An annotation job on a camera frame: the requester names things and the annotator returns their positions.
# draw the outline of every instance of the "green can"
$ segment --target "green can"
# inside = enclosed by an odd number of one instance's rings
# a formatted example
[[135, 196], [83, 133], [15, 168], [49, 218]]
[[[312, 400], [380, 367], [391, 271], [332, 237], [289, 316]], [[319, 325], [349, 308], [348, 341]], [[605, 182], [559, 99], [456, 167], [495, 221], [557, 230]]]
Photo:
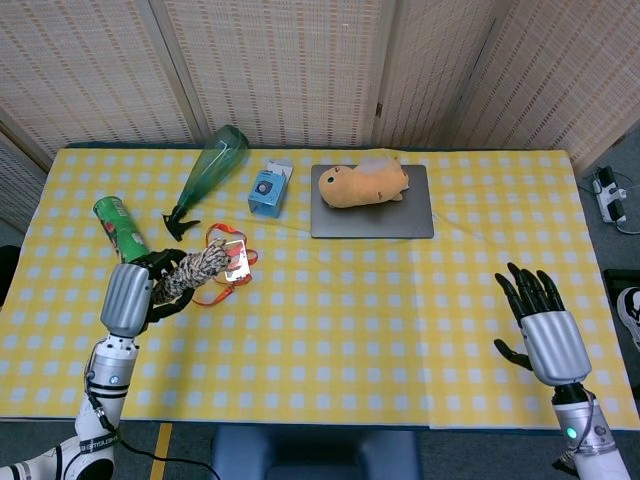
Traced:
[[122, 263], [129, 263], [149, 253], [133, 218], [118, 197], [104, 197], [93, 206], [102, 228]]

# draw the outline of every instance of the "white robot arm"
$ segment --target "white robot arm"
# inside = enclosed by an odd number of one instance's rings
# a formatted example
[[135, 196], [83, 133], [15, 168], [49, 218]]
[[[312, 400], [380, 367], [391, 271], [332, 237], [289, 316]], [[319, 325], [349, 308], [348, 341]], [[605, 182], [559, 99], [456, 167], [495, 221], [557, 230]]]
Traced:
[[591, 372], [591, 362], [553, 280], [540, 270], [538, 279], [512, 263], [508, 267], [518, 290], [499, 273], [496, 280], [521, 329], [527, 355], [500, 339], [494, 344], [511, 363], [533, 371], [555, 389], [551, 403], [568, 450], [554, 467], [577, 473], [582, 480], [630, 480], [598, 400], [580, 383]]
[[109, 335], [96, 344], [85, 368], [77, 435], [36, 458], [0, 468], [0, 480], [112, 478], [113, 447], [120, 441], [120, 416], [138, 356], [135, 337], [191, 300], [193, 289], [188, 289], [174, 303], [156, 308], [151, 303], [154, 279], [184, 255], [179, 250], [152, 252], [137, 264], [116, 266], [100, 317]]

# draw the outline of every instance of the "table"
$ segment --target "table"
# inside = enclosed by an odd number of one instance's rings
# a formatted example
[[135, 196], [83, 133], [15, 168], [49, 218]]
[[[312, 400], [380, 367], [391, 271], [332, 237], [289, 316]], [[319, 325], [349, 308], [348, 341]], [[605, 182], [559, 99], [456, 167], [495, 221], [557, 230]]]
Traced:
[[[138, 338], [126, 418], [557, 428], [551, 389], [492, 344], [501, 337], [524, 350], [492, 278], [511, 260], [556, 280], [591, 356], [587, 387], [612, 427], [639, 427], [565, 152], [398, 152], [427, 166], [435, 238], [318, 240], [309, 236], [311, 165], [376, 151], [252, 150], [191, 212], [202, 226], [178, 244], [161, 213], [198, 154], [58, 153], [0, 313], [0, 416], [75, 416], [118, 261], [91, 208], [118, 195], [152, 249], [200, 250], [206, 226], [224, 221], [261, 256], [254, 281], [222, 304], [192, 304]], [[279, 219], [247, 206], [267, 158], [295, 164]]]

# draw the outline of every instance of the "woven wall panel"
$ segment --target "woven wall panel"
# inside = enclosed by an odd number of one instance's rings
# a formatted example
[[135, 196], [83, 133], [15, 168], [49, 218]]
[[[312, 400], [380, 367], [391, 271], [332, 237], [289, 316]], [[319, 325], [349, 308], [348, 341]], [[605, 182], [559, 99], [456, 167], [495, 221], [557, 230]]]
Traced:
[[0, 142], [0, 219], [26, 232], [40, 202], [44, 178], [31, 173]]
[[407, 0], [376, 126], [383, 146], [437, 145], [487, 37], [495, 0]]
[[0, 45], [0, 103], [49, 155], [191, 141], [133, 1], [0, 2]]
[[517, 1], [453, 145], [563, 148], [583, 162], [640, 103], [638, 19], [638, 2]]
[[167, 0], [211, 130], [359, 145], [382, 0]]

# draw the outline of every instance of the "orange plush toy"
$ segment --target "orange plush toy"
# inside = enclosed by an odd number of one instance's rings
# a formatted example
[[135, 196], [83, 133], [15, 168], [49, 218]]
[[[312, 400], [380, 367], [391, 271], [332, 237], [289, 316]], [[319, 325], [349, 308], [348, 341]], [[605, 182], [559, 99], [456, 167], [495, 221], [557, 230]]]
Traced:
[[329, 206], [355, 207], [402, 200], [400, 192], [409, 188], [409, 176], [398, 157], [366, 158], [355, 168], [328, 169], [320, 176], [318, 188]]

